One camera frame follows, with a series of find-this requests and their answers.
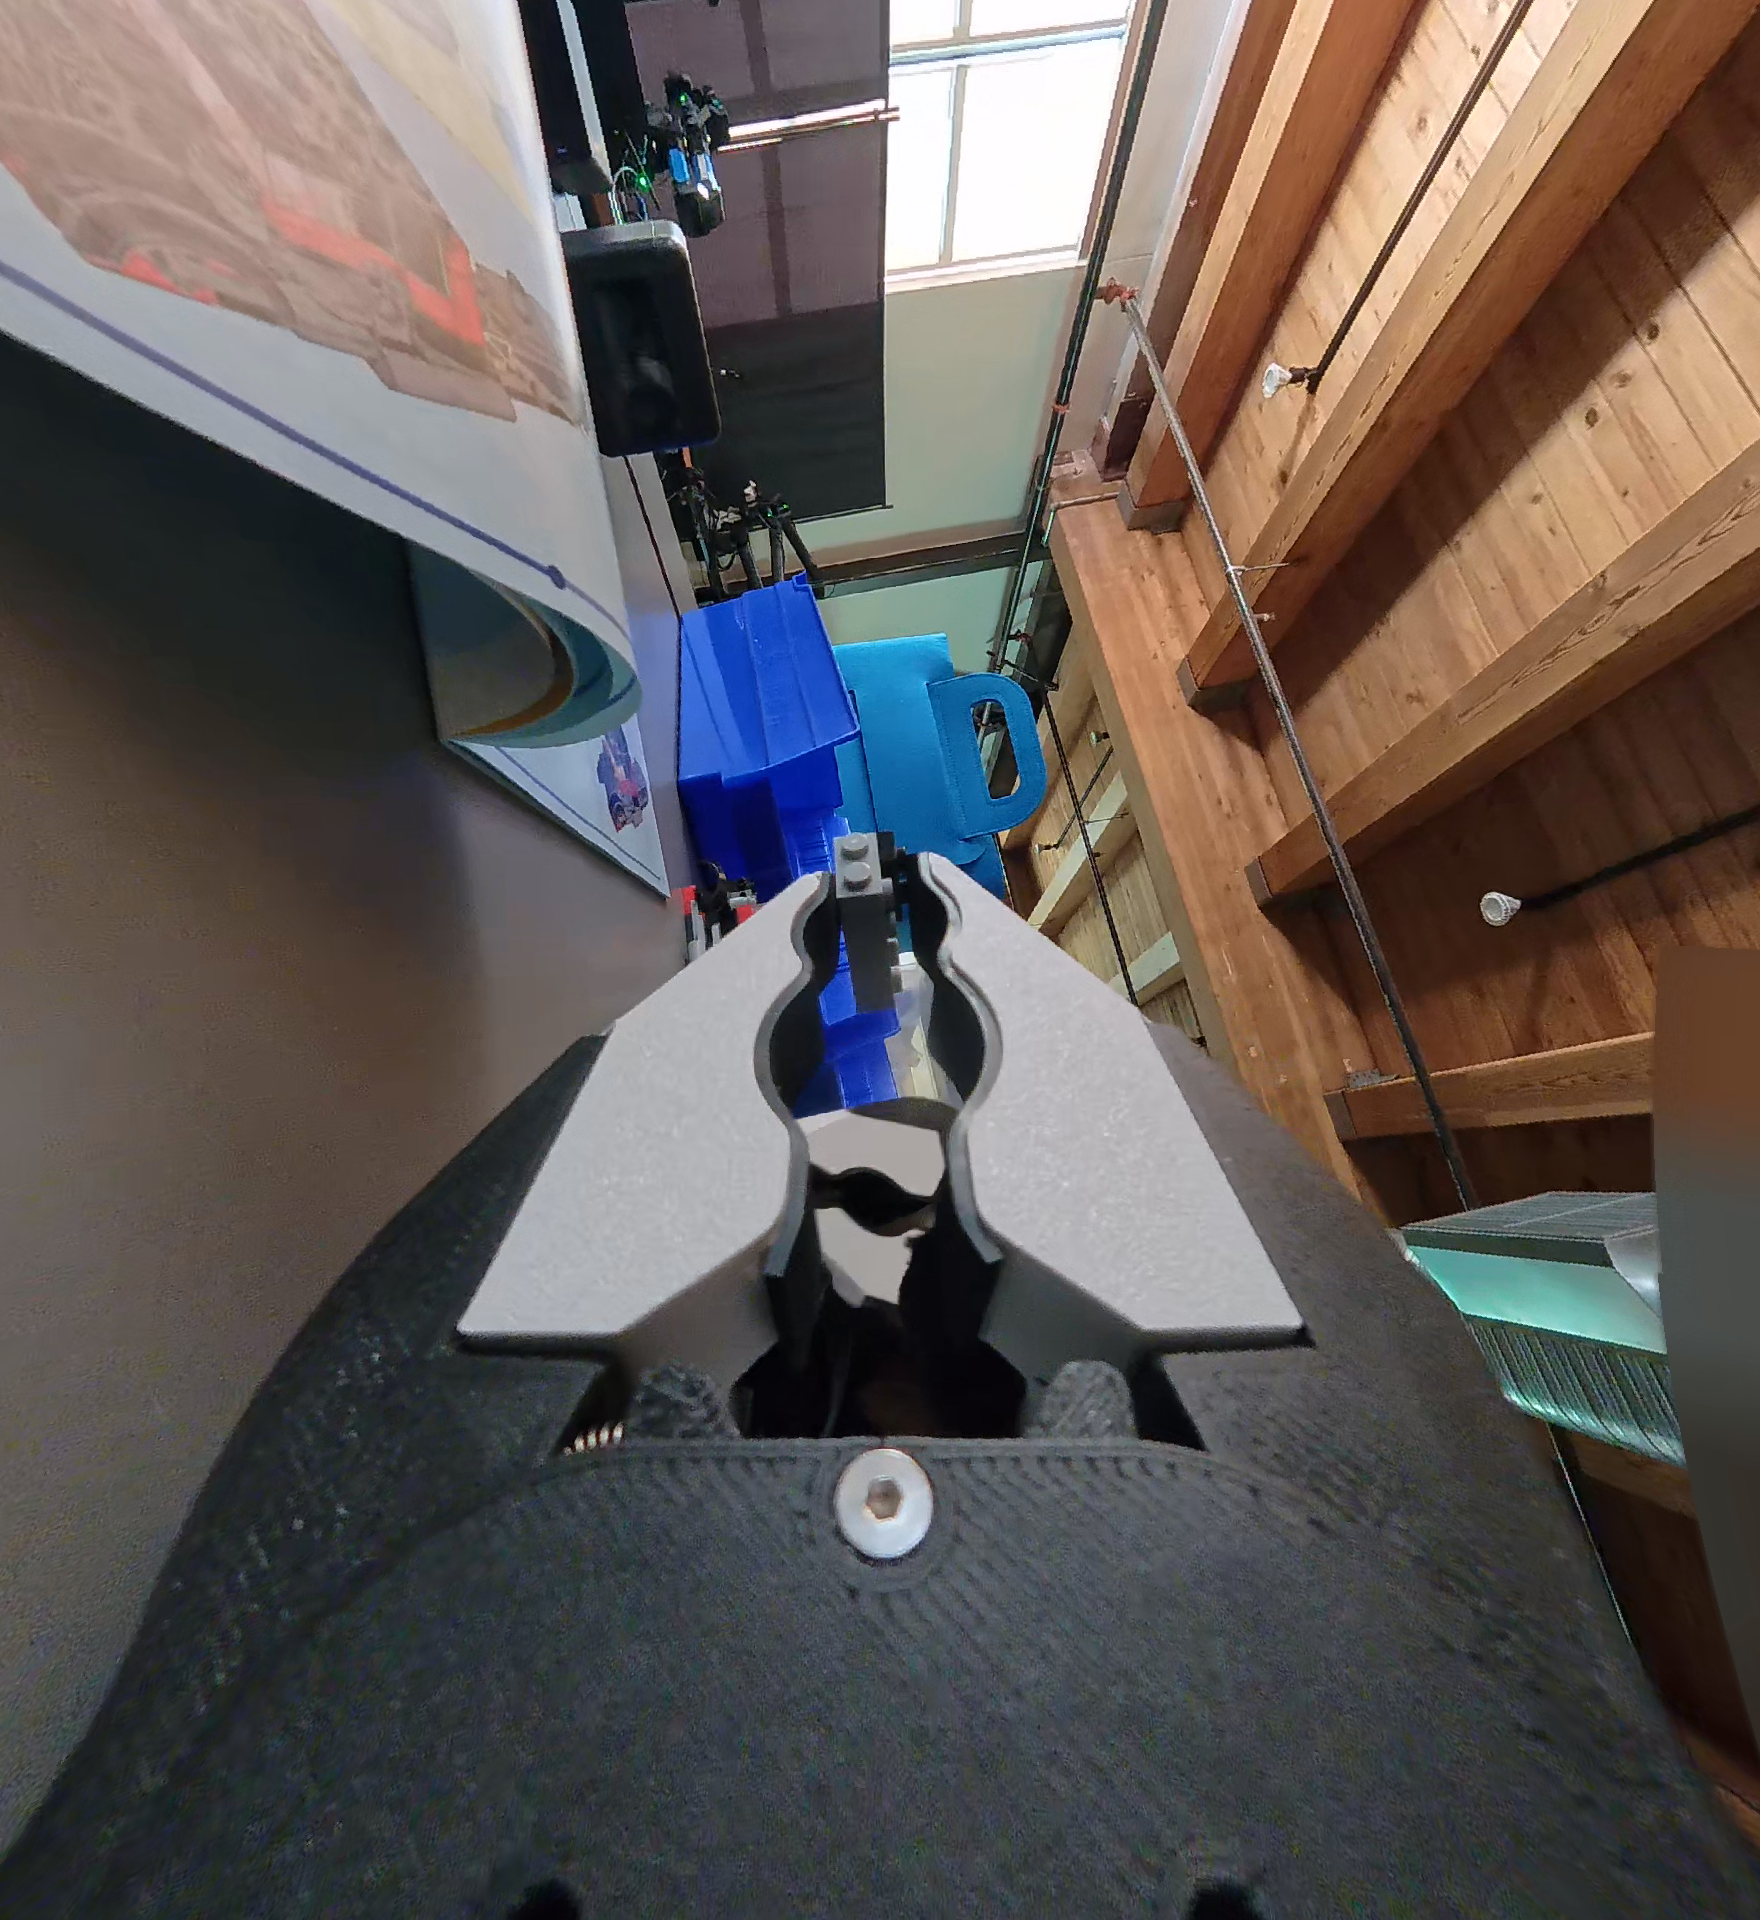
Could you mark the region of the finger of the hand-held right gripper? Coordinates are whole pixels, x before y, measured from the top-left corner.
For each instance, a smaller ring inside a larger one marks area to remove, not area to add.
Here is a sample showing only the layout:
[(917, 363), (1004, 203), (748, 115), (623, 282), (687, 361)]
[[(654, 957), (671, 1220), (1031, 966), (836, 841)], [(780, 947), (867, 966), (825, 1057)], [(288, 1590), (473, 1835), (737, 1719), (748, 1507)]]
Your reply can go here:
[(825, 1218), (825, 1267), (836, 1297), (850, 1307), (895, 1307), (919, 1235), (919, 1228), (875, 1235), (852, 1218)]
[(804, 1119), (807, 1159), (823, 1170), (941, 1170), (956, 1117), (932, 1097), (888, 1097)]

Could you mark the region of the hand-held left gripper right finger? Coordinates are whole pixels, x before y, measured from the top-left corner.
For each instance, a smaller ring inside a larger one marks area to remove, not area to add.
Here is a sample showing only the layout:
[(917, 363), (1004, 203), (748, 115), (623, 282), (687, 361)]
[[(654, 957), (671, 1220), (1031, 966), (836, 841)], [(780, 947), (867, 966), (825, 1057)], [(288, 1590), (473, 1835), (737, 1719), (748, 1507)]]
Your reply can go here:
[(927, 1054), (959, 1097), (952, 1214), (988, 1272), (981, 1339), (1027, 1381), (1296, 1344), (1302, 1310), (1169, 1065), (1179, 1034), (948, 858), (910, 868)]

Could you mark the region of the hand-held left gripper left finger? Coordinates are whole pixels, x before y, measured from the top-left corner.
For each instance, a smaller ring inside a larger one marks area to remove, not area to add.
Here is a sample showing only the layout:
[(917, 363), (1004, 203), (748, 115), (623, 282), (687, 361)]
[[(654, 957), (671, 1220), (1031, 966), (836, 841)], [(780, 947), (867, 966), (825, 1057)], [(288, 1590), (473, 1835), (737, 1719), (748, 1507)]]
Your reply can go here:
[(804, 875), (607, 1028), (459, 1312), (468, 1344), (719, 1387), (768, 1349), (807, 1359), (828, 1282), (792, 1099), (834, 968), (834, 887)]

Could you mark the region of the grey toy brick assembly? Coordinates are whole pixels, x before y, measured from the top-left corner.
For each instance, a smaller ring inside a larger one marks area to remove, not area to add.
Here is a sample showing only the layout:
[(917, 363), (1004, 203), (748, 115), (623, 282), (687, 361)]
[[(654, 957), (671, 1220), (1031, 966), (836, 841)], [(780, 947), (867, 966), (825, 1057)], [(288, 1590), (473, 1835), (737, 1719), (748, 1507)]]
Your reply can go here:
[(852, 1005), (891, 1013), (900, 983), (899, 852), (888, 830), (850, 830), (834, 841), (834, 906)]

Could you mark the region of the brown desk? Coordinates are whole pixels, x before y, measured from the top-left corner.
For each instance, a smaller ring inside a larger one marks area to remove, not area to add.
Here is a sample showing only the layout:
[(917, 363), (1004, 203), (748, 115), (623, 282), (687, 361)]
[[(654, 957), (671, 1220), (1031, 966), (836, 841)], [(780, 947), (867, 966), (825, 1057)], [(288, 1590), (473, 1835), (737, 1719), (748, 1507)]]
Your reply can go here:
[(435, 750), (404, 574), (0, 336), (0, 1850), (360, 1233), (683, 951)]

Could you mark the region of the toy brick truck model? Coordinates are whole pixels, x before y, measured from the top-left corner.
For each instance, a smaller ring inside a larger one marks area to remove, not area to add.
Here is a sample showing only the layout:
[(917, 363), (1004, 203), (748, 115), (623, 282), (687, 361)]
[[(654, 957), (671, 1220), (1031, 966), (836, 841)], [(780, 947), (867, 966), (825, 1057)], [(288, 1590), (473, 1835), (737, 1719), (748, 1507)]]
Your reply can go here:
[(678, 887), (672, 898), (683, 923), (687, 966), (759, 910), (754, 882), (748, 876), (730, 876), (704, 858), (695, 863), (695, 880)]

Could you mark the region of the light blue felt bag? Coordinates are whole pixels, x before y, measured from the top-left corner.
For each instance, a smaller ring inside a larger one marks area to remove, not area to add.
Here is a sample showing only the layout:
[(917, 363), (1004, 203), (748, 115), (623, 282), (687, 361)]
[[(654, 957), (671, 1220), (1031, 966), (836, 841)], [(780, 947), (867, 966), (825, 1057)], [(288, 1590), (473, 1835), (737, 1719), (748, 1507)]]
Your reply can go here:
[[(1047, 789), (1032, 699), (1000, 674), (956, 674), (945, 637), (839, 645), (834, 664), (856, 735), (836, 746), (842, 815), (852, 832), (891, 832), (903, 852), (948, 858), (1006, 898), (999, 835), (1027, 822)], [(988, 790), (974, 715), (1006, 721), (1012, 789)]]

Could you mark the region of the blue plastic bin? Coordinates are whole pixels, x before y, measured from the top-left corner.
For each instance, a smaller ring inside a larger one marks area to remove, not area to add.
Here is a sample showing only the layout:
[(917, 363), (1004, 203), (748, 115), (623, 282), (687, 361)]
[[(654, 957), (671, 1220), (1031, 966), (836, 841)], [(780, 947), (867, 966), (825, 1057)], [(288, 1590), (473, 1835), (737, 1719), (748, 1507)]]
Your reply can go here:
[(856, 717), (812, 591), (788, 580), (681, 623), (678, 798), (697, 858), (759, 903), (832, 868), (836, 746)]

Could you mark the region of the thin metal ceiling pipe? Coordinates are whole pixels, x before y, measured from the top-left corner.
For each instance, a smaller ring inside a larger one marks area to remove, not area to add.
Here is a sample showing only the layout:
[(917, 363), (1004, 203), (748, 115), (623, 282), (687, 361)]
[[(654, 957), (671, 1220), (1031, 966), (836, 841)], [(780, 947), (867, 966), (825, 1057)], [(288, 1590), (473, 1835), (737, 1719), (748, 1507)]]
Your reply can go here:
[(1372, 917), (1370, 917), (1370, 906), (1367, 906), (1367, 902), (1362, 896), (1360, 882), (1359, 882), (1355, 869), (1354, 869), (1354, 865), (1349, 860), (1349, 852), (1344, 848), (1340, 832), (1333, 826), (1328, 803), (1325, 798), (1325, 786), (1318, 783), (1318, 779), (1316, 779), (1316, 773), (1313, 773), (1313, 770), (1309, 765), (1307, 750), (1304, 750), (1304, 745), (1300, 740), (1296, 717), (1295, 717), (1291, 706), (1289, 706), (1289, 700), (1288, 700), (1288, 696), (1283, 691), (1283, 684), (1279, 684), (1279, 675), (1277, 675), (1277, 666), (1274, 666), (1271, 646), (1267, 646), (1267, 642), (1263, 637), (1263, 620), (1252, 610), (1250, 597), (1249, 597), (1245, 565), (1234, 562), (1234, 557), (1228, 550), (1228, 541), (1225, 541), (1225, 536), (1220, 532), (1218, 516), (1213, 515), (1213, 506), (1209, 503), (1209, 494), (1206, 494), (1206, 488), (1205, 488), (1205, 477), (1201, 477), (1201, 466), (1200, 466), (1200, 461), (1196, 461), (1196, 456), (1191, 450), (1187, 432), (1179, 424), (1179, 412), (1178, 412), (1172, 390), (1169, 390), (1169, 384), (1165, 379), (1165, 367), (1163, 367), (1159, 358), (1156, 355), (1156, 348), (1153, 348), (1153, 344), (1147, 337), (1147, 322), (1141, 314), (1137, 295), (1135, 295), (1132, 286), (1126, 286), (1123, 282), (1107, 277), (1102, 282), (1102, 286), (1097, 288), (1097, 298), (1102, 304), (1107, 304), (1107, 306), (1115, 306), (1123, 314), (1123, 318), (1126, 318), (1126, 324), (1131, 329), (1131, 337), (1132, 337), (1135, 353), (1137, 353), (1137, 358), (1147, 367), (1147, 379), (1153, 384), (1156, 401), (1157, 401), (1157, 407), (1159, 407), (1159, 412), (1165, 416), (1165, 424), (1168, 424), (1168, 429), (1172, 434), (1175, 453), (1179, 459), (1179, 468), (1183, 468), (1183, 475), (1187, 479), (1187, 490), (1191, 494), (1194, 506), (1201, 515), (1205, 532), (1206, 532), (1206, 538), (1209, 538), (1209, 543), (1213, 548), (1218, 568), (1223, 571), (1223, 580), (1225, 580), (1225, 588), (1228, 588), (1228, 599), (1230, 599), (1234, 612), (1235, 612), (1235, 623), (1244, 629), (1244, 637), (1249, 639), (1256, 674), (1258, 674), (1261, 686), (1263, 686), (1263, 691), (1266, 691), (1266, 696), (1267, 696), (1267, 700), (1272, 706), (1272, 712), (1277, 717), (1283, 743), (1288, 745), (1288, 755), (1289, 755), (1289, 760), (1291, 760), (1291, 765), (1295, 765), (1295, 770), (1300, 773), (1300, 783), (1302, 783), (1302, 789), (1307, 794), (1307, 806), (1309, 806), (1313, 827), (1316, 827), (1316, 832), (1321, 837), (1325, 852), (1327, 852), (1327, 858), (1331, 863), (1331, 869), (1333, 869), (1333, 882), (1339, 887), (1339, 893), (1344, 898), (1344, 906), (1345, 906), (1349, 919), (1354, 923), (1354, 931), (1359, 936), (1360, 951), (1362, 951), (1362, 956), (1367, 959), (1372, 983), (1376, 983), (1376, 988), (1378, 988), (1378, 993), (1380, 993), (1380, 997), (1386, 1002), (1391, 1023), (1394, 1028), (1394, 1039), (1397, 1039), (1397, 1044), (1402, 1046), (1402, 1054), (1405, 1054), (1405, 1064), (1413, 1070), (1413, 1079), (1415, 1079), (1415, 1088), (1419, 1093), (1419, 1099), (1421, 1099), (1421, 1108), (1425, 1108), (1431, 1136), (1436, 1139), (1436, 1146), (1442, 1152), (1442, 1160), (1447, 1165), (1448, 1182), (1452, 1182), (1452, 1188), (1454, 1188), (1454, 1192), (1458, 1198), (1458, 1207), (1464, 1213), (1470, 1213), (1476, 1207), (1476, 1188), (1474, 1188), (1474, 1181), (1470, 1181), (1470, 1174), (1468, 1174), (1466, 1157), (1464, 1157), (1464, 1152), (1458, 1146), (1458, 1139), (1455, 1139), (1455, 1132), (1454, 1132), (1454, 1127), (1452, 1127), (1452, 1121), (1448, 1121), (1448, 1117), (1447, 1117), (1447, 1111), (1442, 1108), (1442, 1094), (1436, 1093), (1435, 1076), (1431, 1076), (1431, 1070), (1426, 1065), (1425, 1050), (1421, 1050), (1421, 1046), (1419, 1046), (1419, 1040), (1415, 1035), (1415, 1026), (1413, 1026), (1409, 1013), (1405, 1010), (1405, 997), (1397, 990), (1394, 972), (1392, 972), (1391, 959), (1388, 959), (1388, 956), (1386, 956), (1386, 951), (1380, 945), (1378, 929), (1376, 929)]

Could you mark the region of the dark hanging panel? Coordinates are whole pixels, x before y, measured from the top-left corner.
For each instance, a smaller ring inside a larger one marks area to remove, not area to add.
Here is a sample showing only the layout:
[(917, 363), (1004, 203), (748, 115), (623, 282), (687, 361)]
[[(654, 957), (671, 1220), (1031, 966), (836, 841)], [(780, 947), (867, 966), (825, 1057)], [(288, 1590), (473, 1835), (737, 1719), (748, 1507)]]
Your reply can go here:
[(684, 228), (722, 418), (703, 470), (801, 520), (880, 506), (888, 6), (629, 6), (626, 22), (651, 104), (684, 77), (735, 132), (719, 228)]

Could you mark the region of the black rectangular device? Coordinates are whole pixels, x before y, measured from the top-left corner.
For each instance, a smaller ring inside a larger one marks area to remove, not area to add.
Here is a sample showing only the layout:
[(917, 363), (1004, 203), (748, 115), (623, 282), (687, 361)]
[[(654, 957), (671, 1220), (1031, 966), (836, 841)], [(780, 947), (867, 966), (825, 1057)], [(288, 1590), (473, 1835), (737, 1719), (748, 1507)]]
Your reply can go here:
[(715, 444), (719, 396), (683, 231), (635, 221), (557, 239), (600, 453)]

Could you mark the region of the bright window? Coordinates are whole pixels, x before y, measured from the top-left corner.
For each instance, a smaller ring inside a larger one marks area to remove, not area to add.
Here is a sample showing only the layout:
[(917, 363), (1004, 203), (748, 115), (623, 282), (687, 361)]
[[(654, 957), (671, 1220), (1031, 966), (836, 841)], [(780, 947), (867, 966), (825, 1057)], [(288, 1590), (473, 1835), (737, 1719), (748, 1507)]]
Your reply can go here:
[(891, 288), (1077, 257), (1131, 2), (892, 2)]

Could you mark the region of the toy instruction booklet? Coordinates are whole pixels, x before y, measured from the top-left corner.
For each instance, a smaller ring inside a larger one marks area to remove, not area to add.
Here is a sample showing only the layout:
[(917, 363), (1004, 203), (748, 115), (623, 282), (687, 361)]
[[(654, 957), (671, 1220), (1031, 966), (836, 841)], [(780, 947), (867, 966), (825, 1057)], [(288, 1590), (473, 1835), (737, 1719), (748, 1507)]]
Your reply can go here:
[(0, 330), (397, 535), (440, 743), (668, 892), (518, 6), (0, 2)]

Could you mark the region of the silver air duct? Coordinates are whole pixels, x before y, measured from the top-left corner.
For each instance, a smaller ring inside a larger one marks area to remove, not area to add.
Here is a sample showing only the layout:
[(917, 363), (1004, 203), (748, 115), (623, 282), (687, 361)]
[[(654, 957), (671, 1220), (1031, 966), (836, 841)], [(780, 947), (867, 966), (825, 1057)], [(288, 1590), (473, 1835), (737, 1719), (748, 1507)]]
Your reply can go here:
[(1452, 1300), (1518, 1411), (1687, 1466), (1654, 1192), (1542, 1192), (1409, 1223), (1392, 1236)]

